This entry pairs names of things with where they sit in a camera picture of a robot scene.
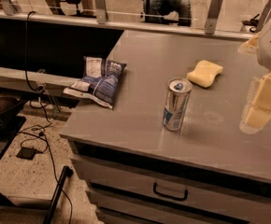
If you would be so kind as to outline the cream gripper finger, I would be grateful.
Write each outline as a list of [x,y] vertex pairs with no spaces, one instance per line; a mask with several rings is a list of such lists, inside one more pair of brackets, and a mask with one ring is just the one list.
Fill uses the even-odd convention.
[[241,44],[237,51],[241,54],[248,54],[248,55],[255,54],[257,52],[260,36],[261,36],[261,33],[255,34],[248,41]]
[[239,129],[245,134],[256,134],[271,120],[271,71],[250,83]]

